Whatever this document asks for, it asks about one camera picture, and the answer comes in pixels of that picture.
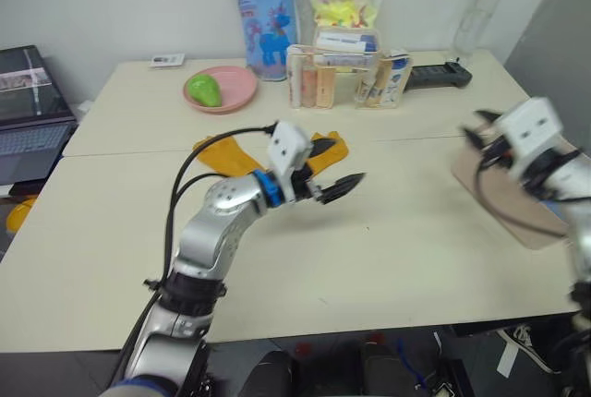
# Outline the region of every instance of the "floor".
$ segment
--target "floor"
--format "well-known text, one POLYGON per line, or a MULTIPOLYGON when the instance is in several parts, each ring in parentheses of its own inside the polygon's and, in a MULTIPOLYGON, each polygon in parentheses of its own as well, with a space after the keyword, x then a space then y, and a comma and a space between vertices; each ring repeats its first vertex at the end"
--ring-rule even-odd
MULTIPOLYGON (((0 203, 0 223, 12 207, 0 203)), ((0 233, 0 260, 10 238, 0 233)), ((438 355, 433 332, 440 336, 443 354, 461 358, 476 397, 536 395, 554 397, 552 377, 519 353, 508 379, 496 370, 505 343, 495 333, 457 338, 441 327, 360 331, 215 344, 210 372, 224 383, 223 396, 236 396, 250 370, 269 351, 282 349, 300 362, 359 346, 378 338, 395 350, 400 338, 410 363, 421 374, 433 371, 438 355)), ((0 354, 0 396, 3 397, 94 397, 100 394, 113 368, 114 352, 0 354)))

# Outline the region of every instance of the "small card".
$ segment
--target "small card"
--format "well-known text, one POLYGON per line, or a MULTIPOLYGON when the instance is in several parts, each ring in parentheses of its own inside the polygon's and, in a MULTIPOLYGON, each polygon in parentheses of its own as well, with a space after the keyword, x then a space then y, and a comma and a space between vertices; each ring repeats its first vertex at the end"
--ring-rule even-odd
POLYGON ((184 54, 162 54, 151 58, 150 67, 181 66, 185 61, 184 54))

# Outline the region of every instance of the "white wall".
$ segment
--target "white wall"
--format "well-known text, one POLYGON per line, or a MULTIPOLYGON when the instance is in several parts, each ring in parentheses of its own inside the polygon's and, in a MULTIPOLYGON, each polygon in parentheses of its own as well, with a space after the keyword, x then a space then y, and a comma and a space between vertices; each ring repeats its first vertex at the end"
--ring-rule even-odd
MULTIPOLYGON (((382 39, 449 46, 469 0, 383 0, 382 39)), ((504 61, 540 0, 502 0, 484 44, 504 61)), ((235 0, 0 0, 0 48, 35 43, 71 103, 93 99, 116 63, 184 51, 244 56, 235 0)))

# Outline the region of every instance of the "green toy fruit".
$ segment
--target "green toy fruit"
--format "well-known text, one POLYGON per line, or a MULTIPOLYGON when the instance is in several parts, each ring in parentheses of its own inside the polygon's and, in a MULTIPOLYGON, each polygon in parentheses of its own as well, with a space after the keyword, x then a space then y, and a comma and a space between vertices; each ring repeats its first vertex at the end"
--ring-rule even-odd
POLYGON ((222 94, 217 80, 208 74, 199 74, 187 85, 188 94, 203 106, 217 108, 222 106, 222 94))

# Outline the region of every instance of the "laptop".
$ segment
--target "laptop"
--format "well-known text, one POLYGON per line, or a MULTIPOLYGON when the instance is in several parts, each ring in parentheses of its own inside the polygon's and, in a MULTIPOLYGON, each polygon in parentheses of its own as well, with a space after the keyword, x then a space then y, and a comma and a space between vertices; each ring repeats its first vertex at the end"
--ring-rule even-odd
POLYGON ((46 178, 75 127, 37 48, 0 51, 0 185, 46 178))

